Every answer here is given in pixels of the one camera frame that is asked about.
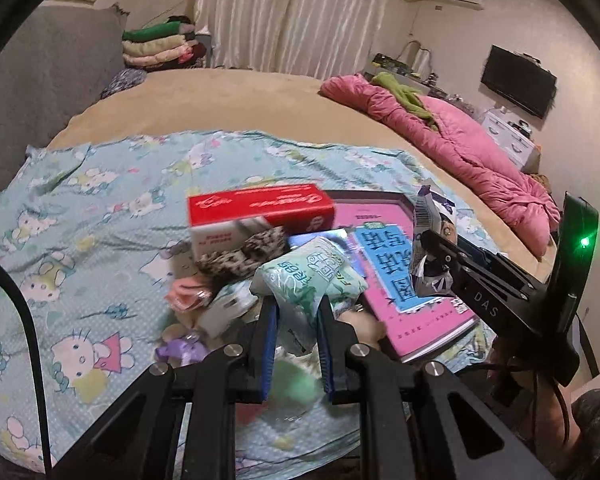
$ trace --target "leopard print fabric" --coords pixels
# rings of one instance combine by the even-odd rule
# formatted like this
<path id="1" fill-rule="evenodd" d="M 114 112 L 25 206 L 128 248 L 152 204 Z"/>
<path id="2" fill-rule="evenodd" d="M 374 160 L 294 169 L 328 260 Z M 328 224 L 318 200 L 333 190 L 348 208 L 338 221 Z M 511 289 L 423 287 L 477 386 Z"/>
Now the leopard print fabric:
<path id="1" fill-rule="evenodd" d="M 283 227 L 274 227 L 248 238 L 235 251 L 203 254 L 196 262 L 207 276 L 222 280 L 241 280 L 253 276 L 256 269 L 288 252 Z"/>

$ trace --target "beige bed sheet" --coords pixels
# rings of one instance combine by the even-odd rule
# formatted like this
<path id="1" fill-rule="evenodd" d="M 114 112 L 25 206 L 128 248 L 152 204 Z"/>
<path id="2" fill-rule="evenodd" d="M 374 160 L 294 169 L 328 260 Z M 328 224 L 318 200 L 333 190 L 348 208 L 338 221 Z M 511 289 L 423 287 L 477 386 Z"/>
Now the beige bed sheet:
<path id="1" fill-rule="evenodd" d="M 99 101 L 71 119 L 49 148 L 94 144 L 139 134 L 182 130 L 262 130 L 304 142 L 341 142 L 408 150 L 471 206 L 500 250 L 545 280 L 555 258 L 552 245 L 538 261 L 471 190 L 412 144 L 366 115 L 317 94 L 320 81 L 247 70 L 169 70 Z"/>

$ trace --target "person's hand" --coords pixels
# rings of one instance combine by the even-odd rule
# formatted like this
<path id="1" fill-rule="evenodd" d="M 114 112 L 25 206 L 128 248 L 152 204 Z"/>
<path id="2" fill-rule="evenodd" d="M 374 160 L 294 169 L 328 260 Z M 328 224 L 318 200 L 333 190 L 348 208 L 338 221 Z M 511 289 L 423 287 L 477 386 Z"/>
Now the person's hand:
<path id="1" fill-rule="evenodd" d="M 501 366 L 518 366 L 525 368 L 525 363 L 512 355 L 510 346 L 502 338 L 496 338 L 493 341 L 488 362 Z M 511 376 L 524 389 L 533 392 L 534 375 L 533 372 L 512 372 Z M 490 372 L 489 378 L 496 383 L 500 378 L 500 372 Z M 554 394 L 554 390 L 547 380 L 538 375 L 538 407 L 536 418 L 536 456 L 538 460 L 553 473 L 562 471 L 567 467 L 573 447 L 580 436 L 580 428 L 573 420 L 571 415 L 570 393 L 566 388 L 561 387 L 560 391 L 567 405 L 570 424 L 570 437 L 566 444 L 564 440 L 564 421 L 560 403 Z M 529 406 L 525 419 L 518 428 L 518 432 L 523 438 L 532 436 L 532 405 Z"/>

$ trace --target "bed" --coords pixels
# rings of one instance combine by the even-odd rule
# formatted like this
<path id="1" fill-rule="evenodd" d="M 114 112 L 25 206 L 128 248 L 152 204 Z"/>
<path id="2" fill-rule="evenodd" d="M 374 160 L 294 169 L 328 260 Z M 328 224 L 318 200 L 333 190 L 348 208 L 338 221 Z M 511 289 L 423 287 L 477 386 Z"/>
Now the bed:
<path id="1" fill-rule="evenodd" d="M 0 262 L 36 320 L 55 460 L 152 362 L 173 322 L 160 255 L 187 238 L 187 193 L 311 180 L 409 194 L 433 177 L 458 202 L 460 234 L 548 276 L 553 246 L 537 260 L 467 187 L 386 126 L 318 95 L 319 86 L 243 70 L 152 73 L 73 117 L 47 149 L 29 151 L 0 194 Z M 169 259 L 190 264 L 183 254 Z M 440 358 L 460 368 L 483 360 L 489 341 L 480 325 Z M 0 455 L 40 470 L 28 365 L 0 295 Z M 316 373 L 317 357 L 303 365 Z M 291 478 L 358 444 L 353 408 L 316 399 L 287 415 L 267 410 L 238 428 L 240 478 Z"/>
<path id="2" fill-rule="evenodd" d="M 507 253 L 536 278 L 551 271 L 555 247 L 538 260 L 466 186 L 437 167 L 391 129 L 318 95 L 320 81 L 245 70 L 195 70 L 149 74 L 140 86 L 100 101 L 75 116 L 49 144 L 69 148 L 134 135 L 183 130 L 261 130 L 301 142 L 339 142 L 407 150 L 424 168 L 475 211 L 477 219 Z"/>

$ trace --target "book cover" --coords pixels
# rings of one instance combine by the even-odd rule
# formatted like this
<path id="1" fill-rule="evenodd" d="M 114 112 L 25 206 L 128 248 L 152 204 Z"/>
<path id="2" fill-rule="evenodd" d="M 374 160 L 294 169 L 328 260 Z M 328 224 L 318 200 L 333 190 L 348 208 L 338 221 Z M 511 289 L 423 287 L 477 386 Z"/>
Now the book cover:
<path id="1" fill-rule="evenodd" d="M 365 296 L 403 360 L 433 351 L 477 320 L 458 298 L 418 298 L 409 277 L 413 220 L 398 204 L 337 203 L 334 227 L 353 228 L 369 285 Z"/>

